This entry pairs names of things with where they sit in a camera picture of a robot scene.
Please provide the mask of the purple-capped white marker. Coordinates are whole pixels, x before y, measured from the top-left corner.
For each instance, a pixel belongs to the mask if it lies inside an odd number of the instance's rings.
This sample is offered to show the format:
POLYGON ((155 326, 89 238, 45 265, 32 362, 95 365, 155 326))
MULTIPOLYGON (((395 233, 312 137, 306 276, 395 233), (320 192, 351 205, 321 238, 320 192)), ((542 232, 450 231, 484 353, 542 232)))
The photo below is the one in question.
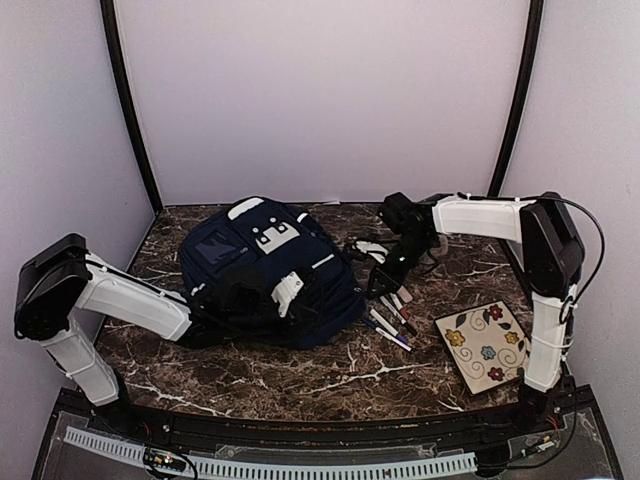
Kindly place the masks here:
POLYGON ((402 341, 402 336, 399 332, 375 309, 369 311, 370 317, 384 330, 386 330, 391 336, 402 341))

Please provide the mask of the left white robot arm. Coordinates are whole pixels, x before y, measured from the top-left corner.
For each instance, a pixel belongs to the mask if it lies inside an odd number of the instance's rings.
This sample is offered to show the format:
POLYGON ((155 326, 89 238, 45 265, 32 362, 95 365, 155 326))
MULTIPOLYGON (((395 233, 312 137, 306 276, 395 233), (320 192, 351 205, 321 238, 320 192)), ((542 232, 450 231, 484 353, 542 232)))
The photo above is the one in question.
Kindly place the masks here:
POLYGON ((243 330, 193 300, 155 287, 104 262, 83 236, 64 236, 19 272, 14 335, 39 343, 120 436, 141 427, 114 369, 97 353, 73 317, 87 310, 142 327, 185 348, 208 348, 243 330))

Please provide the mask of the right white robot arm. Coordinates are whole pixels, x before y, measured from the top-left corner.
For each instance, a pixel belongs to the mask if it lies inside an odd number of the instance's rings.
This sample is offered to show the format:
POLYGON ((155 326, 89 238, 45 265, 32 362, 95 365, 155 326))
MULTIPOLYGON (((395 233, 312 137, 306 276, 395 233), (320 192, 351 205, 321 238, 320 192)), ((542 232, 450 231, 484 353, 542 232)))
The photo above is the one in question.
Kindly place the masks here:
POLYGON ((563 198, 555 192, 526 198, 440 193, 413 202, 394 193, 384 199, 378 215, 398 240, 369 274, 366 295, 370 299, 397 292, 421 257, 439 246, 443 235, 518 244, 533 305, 524 383, 539 392, 556 385, 572 342, 573 310, 585 258, 583 242, 563 198))

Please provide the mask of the blue-capped white marker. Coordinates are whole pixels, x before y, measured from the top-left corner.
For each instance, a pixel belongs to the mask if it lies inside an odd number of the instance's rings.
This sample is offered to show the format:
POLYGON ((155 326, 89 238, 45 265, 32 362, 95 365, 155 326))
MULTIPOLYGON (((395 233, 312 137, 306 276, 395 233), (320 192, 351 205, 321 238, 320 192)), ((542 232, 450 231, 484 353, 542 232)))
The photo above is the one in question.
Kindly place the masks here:
POLYGON ((400 347, 401 349, 403 349, 406 352, 411 353, 412 352, 412 348, 410 346, 408 346, 407 344, 405 344, 403 341, 399 340, 398 338, 392 336, 390 333, 388 333, 387 331, 385 331, 384 329, 376 326, 371 320, 364 318, 363 322, 365 323, 365 325, 367 325, 370 329, 372 329, 373 331, 375 331, 377 334, 379 334, 380 336, 382 336, 383 338, 385 338, 386 340, 389 340, 390 342, 394 343, 395 345, 397 345, 398 347, 400 347))

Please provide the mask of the black-capped white marker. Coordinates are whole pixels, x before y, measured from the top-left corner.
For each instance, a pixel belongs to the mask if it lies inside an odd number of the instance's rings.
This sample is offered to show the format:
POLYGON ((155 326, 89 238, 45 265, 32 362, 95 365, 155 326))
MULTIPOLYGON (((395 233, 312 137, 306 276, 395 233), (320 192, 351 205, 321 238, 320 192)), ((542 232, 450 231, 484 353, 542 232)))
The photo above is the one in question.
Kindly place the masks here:
POLYGON ((417 330, 406 320, 388 300, 381 298, 381 302, 390 310, 390 312, 401 322, 404 328, 413 336, 417 336, 417 330))

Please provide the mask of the navy blue student backpack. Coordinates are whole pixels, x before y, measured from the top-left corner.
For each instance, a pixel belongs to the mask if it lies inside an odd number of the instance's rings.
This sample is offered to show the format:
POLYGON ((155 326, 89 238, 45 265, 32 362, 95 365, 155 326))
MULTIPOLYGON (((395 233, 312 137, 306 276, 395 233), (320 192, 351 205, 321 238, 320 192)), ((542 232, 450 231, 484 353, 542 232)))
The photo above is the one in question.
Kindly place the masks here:
POLYGON ((311 349, 364 314, 350 261, 310 213, 296 206, 264 197, 239 201, 194 227, 178 257, 188 300, 189 273, 197 269, 220 275, 233 267, 259 267, 271 278, 295 271, 304 281, 290 308, 300 319, 298 328, 243 330, 241 336, 227 337, 311 349))

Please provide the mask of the pink pencil-shaped eraser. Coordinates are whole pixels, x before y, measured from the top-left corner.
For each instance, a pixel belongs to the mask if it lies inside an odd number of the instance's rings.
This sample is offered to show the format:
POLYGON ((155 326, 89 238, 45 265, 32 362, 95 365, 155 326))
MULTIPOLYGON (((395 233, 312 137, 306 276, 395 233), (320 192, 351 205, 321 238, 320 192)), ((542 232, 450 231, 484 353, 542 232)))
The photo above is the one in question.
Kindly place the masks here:
POLYGON ((410 303, 413 300, 412 295, 410 294, 410 292, 404 286, 401 286, 397 290, 397 295, 399 296, 401 301, 404 302, 404 303, 410 303))

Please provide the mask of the red-capped white marker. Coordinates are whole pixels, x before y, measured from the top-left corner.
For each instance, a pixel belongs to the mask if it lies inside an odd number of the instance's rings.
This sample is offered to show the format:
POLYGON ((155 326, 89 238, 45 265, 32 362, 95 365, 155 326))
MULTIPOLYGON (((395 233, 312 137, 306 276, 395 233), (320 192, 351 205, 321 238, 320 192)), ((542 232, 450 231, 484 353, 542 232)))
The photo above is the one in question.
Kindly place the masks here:
POLYGON ((400 317, 404 320, 409 319, 409 315, 406 312, 403 304, 401 303, 399 297, 395 294, 388 294, 381 298, 381 301, 387 305, 389 308, 393 308, 400 317))

